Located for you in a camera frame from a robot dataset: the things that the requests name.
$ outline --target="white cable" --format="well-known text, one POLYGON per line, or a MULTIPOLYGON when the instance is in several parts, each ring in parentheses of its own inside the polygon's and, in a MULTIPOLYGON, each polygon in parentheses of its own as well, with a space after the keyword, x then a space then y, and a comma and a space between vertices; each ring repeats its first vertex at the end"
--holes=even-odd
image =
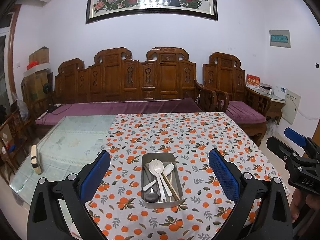
POLYGON ((290 100, 291 100, 292 103, 295 105, 295 107, 297 108, 298 112, 299 112, 304 118, 306 118, 306 119, 308 119, 308 120, 311 120, 311 121, 315 121, 315 120, 320 119, 320 117, 310 117, 310 116, 305 115, 303 112, 301 112, 301 111, 299 110, 299 108, 297 107, 297 105, 295 104, 295 102, 294 102, 291 98, 290 98, 290 100))

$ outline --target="blue gripper pad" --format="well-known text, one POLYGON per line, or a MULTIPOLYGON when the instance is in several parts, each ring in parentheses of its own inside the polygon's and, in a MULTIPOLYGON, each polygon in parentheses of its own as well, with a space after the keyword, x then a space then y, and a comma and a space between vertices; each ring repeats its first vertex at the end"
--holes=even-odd
POLYGON ((284 130, 284 136, 292 140, 296 145, 299 145, 300 147, 305 147, 307 145, 306 138, 289 127, 284 130))
POLYGON ((216 175, 224 193, 229 200, 238 202, 240 199, 239 183, 230 172, 226 165, 226 160, 222 160, 223 156, 215 149, 209 153, 209 165, 216 175))
POLYGON ((87 201, 92 200, 94 193, 97 191, 100 182, 110 167, 110 154, 107 151, 99 157, 97 161, 90 164, 94 166, 80 185, 80 201, 83 205, 87 201))

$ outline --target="plastic bag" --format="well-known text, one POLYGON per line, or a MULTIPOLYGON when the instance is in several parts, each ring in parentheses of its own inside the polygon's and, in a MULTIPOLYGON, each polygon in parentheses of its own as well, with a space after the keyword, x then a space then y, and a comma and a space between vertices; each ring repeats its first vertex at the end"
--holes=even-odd
POLYGON ((25 102, 23 102, 22 100, 18 99, 17 94, 16 93, 12 93, 12 99, 13 101, 17 101, 17 106, 19 107, 19 111, 20 111, 20 115, 22 120, 25 122, 29 119, 29 110, 28 110, 28 106, 25 102))
POLYGON ((278 128, 278 124, 276 122, 276 119, 270 119, 267 122, 267 132, 265 136, 263 137, 263 140, 267 140, 269 137, 274 136, 276 134, 278 128))

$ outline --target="orange patterned tablecloth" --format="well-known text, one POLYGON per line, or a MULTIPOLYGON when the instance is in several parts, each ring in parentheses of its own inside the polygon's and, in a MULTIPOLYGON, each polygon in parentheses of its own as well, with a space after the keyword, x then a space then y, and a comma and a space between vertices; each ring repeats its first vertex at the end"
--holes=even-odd
MULTIPOLYGON (((250 138, 224 113, 119 114, 106 136, 111 166, 86 208, 108 239, 210 240, 234 206, 208 164, 218 148, 241 172, 257 179, 280 176, 250 138), (141 201, 141 157, 175 155, 182 203, 146 209, 141 201)), ((255 218, 256 200, 247 224, 255 218)), ((78 235, 74 225, 73 235, 78 235)))

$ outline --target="screw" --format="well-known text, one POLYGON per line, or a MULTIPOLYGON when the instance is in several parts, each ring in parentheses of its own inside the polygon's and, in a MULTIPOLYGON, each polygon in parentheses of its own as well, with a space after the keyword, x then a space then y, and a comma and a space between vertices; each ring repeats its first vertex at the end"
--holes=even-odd
POLYGON ((68 180, 74 180, 76 178, 76 174, 72 173, 68 176, 68 180))
POLYGON ((244 178, 245 179, 251 179, 252 178, 252 175, 248 172, 246 172, 245 174, 243 174, 244 178))
POLYGON ((275 181, 275 183, 279 184, 281 182, 281 179, 279 179, 278 177, 273 178, 273 180, 275 181))
POLYGON ((44 182, 45 182, 45 178, 41 178, 41 179, 39 179, 39 181, 38 181, 40 184, 44 184, 44 182))

